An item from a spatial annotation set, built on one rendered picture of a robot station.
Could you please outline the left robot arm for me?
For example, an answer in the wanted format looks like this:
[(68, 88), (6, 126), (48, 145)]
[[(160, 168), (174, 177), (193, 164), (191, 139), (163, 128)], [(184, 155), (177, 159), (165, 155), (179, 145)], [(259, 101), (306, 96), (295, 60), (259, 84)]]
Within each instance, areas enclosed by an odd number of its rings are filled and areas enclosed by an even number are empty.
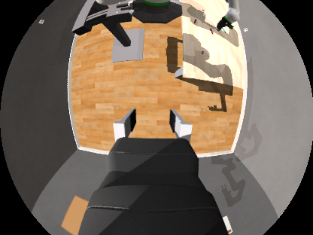
[(223, 17), (229, 23), (234, 23), (240, 20), (240, 14), (238, 13), (240, 13), (238, 0), (229, 0), (229, 11)]

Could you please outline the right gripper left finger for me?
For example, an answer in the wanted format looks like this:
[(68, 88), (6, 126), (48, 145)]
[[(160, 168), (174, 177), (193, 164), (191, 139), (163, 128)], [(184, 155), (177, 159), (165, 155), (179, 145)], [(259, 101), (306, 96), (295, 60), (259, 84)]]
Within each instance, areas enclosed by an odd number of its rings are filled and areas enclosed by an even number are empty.
[(114, 138), (115, 142), (119, 138), (129, 138), (130, 132), (135, 129), (136, 124), (136, 109), (132, 108), (121, 121), (114, 122)]

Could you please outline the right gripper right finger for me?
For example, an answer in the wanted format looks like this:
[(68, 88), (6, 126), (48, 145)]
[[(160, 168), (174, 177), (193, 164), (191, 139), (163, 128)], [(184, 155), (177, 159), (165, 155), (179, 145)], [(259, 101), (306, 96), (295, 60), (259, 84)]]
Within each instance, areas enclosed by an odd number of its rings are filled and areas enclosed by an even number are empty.
[(172, 132), (175, 133), (177, 139), (187, 139), (190, 142), (193, 125), (186, 123), (175, 109), (169, 111), (169, 126), (171, 126)]

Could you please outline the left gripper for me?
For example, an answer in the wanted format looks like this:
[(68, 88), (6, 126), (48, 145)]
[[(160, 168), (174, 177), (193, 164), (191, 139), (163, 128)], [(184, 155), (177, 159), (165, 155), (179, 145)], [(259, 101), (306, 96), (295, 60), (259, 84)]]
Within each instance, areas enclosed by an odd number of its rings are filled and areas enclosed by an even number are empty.
[(222, 19), (220, 19), (219, 23), (217, 24), (217, 28), (218, 31), (222, 30), (223, 27), (228, 26), (229, 29), (232, 29), (234, 26), (232, 26), (231, 23), (229, 23), (228, 21), (226, 21), (225, 17), (222, 17)]

